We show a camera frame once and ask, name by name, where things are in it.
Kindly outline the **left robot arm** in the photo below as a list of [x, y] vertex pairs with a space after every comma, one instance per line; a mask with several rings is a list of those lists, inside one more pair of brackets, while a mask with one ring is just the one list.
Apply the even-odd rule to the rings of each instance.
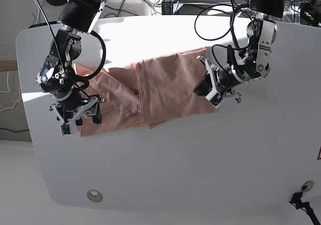
[[[194, 93], [205, 97], [215, 108], [226, 98], [240, 103], [241, 94], [234, 91], [236, 86], [268, 76], [271, 46], [276, 39], [275, 18], [282, 18], [284, 12], [284, 0], [250, 0], [242, 5], [237, 5], [234, 0], [229, 2], [232, 12], [227, 32], [232, 36], [233, 45], [223, 47], [227, 51], [227, 65], [222, 66], [218, 60], [211, 62], [203, 56], [197, 58], [207, 72], [195, 86]], [[247, 45], [240, 47], [234, 33], [234, 21], [246, 9], [255, 16], [249, 17]]]

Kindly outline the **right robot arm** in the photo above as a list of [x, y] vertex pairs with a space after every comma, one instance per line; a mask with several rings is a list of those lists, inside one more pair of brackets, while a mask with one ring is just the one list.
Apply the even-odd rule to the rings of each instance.
[[[55, 100], [50, 106], [58, 121], [62, 135], [72, 135], [83, 124], [82, 117], [90, 117], [95, 124], [101, 124], [100, 104], [105, 100], [99, 95], [88, 95], [89, 81], [102, 70], [106, 58], [103, 39], [93, 30], [107, 0], [67, 0], [58, 23], [63, 27], [53, 34], [50, 52], [36, 83], [44, 93]], [[102, 47], [102, 58], [98, 68], [87, 76], [77, 75], [72, 67], [82, 51], [80, 33], [97, 38]]]

